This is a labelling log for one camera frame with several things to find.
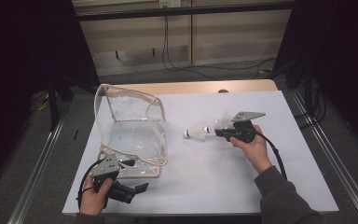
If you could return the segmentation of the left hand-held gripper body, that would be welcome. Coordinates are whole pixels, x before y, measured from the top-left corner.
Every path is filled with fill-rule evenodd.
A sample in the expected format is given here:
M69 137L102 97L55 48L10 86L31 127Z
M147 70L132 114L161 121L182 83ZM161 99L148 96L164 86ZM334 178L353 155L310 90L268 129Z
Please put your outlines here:
M91 169L90 177L93 178L93 188L98 192L107 178L113 180L113 184L108 190L105 199L112 199L122 203L130 203L136 195L136 190L124 186L117 181L121 167L115 154L107 155L99 160L97 165Z

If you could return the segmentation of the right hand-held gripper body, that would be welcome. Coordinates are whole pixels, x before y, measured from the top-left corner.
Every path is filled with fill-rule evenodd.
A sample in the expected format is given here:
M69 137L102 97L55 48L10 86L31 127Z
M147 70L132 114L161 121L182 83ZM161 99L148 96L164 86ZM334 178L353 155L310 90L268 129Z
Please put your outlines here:
M232 119L234 135L245 143L251 143L255 139L255 128L252 119L264 117L263 112L238 112Z

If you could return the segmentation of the clear plastic bag beige trim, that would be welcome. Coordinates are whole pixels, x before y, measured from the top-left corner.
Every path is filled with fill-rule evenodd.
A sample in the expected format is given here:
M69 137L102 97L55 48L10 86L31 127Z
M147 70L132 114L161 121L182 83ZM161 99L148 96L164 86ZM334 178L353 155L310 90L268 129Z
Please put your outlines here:
M120 178L158 177L168 162L163 103L144 91L102 84L94 96L94 118L101 156L133 160Z

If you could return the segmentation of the person's right hand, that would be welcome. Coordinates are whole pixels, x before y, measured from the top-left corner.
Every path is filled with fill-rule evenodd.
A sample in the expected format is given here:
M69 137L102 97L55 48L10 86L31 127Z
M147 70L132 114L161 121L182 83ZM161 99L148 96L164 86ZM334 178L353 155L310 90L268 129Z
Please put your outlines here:
M251 143L244 143L235 137L230 137L229 142L234 147L242 150L245 157L259 174L272 166L267 152L267 142L261 136L256 135Z

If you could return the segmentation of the person's left hand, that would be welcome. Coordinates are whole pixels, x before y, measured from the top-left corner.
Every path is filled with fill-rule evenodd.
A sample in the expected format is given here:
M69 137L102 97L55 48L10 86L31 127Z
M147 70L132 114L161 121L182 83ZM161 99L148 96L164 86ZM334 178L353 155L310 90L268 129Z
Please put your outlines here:
M98 191L93 188L93 179L88 176L82 190L82 200L79 212L84 215L98 216L105 208L106 196L113 184L111 178L104 180Z

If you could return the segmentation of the black metal stand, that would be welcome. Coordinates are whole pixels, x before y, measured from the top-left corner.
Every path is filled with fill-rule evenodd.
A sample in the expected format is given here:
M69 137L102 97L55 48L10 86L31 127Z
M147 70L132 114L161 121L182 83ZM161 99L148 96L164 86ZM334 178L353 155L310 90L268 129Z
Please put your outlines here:
M309 115L313 114L312 102L312 73L309 62L306 62L306 75L305 75L305 107Z
M48 78L48 103L51 115L50 129L53 131L60 121L57 105L57 95L65 102L70 102L74 94L70 90L70 78L68 76L50 76Z

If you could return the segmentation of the dark curtain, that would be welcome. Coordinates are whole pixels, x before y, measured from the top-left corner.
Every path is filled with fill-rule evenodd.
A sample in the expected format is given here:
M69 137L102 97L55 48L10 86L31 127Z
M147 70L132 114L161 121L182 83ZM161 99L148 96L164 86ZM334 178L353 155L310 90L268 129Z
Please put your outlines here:
M294 87L310 71L358 132L358 0L294 0L274 68Z
M31 114L32 96L98 86L73 0L0 0L0 166Z

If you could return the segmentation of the black horizontal bar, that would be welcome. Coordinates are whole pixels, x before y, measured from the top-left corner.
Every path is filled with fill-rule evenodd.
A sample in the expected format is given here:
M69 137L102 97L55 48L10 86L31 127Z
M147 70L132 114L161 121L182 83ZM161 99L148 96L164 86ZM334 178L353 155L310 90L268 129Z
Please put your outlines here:
M76 19L78 21L139 19L139 18L168 17L168 16L286 10L286 9L292 9L295 6L296 6L295 1L289 1L289 2L207 6L207 7L156 8L156 9L145 9L145 10L139 9L139 10L130 10L130 11L115 11L115 12L100 12L100 13L78 13L76 15Z

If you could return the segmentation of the aluminium floor rail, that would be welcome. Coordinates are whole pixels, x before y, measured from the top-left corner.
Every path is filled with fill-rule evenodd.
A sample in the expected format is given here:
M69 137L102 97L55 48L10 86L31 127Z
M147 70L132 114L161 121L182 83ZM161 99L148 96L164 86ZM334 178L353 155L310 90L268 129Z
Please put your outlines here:
M65 117L61 117L54 129L49 133L47 142L44 144L32 174L27 181L25 189L22 191L7 224L23 224L36 194L39 182L41 181L42 175L48 164L49 157L62 131L64 120Z
M307 126L311 129L313 135L317 139L320 147L322 148L324 155L329 160L331 166L335 170L337 177L339 178L341 184L349 194L354 206L358 211L358 185L351 176L350 172L342 162L341 158L338 156L333 145L330 143L326 134L324 133L322 127L319 125L317 119L312 117L305 106L305 100L302 98L298 91L292 92L292 97L294 98L298 109L304 113L305 121Z

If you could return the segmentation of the white wall socket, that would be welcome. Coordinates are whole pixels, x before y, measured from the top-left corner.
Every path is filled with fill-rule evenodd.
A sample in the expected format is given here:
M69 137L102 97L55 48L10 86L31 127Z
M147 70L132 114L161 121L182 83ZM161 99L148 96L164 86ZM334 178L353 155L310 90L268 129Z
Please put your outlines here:
M181 0L158 0L160 8L180 7Z

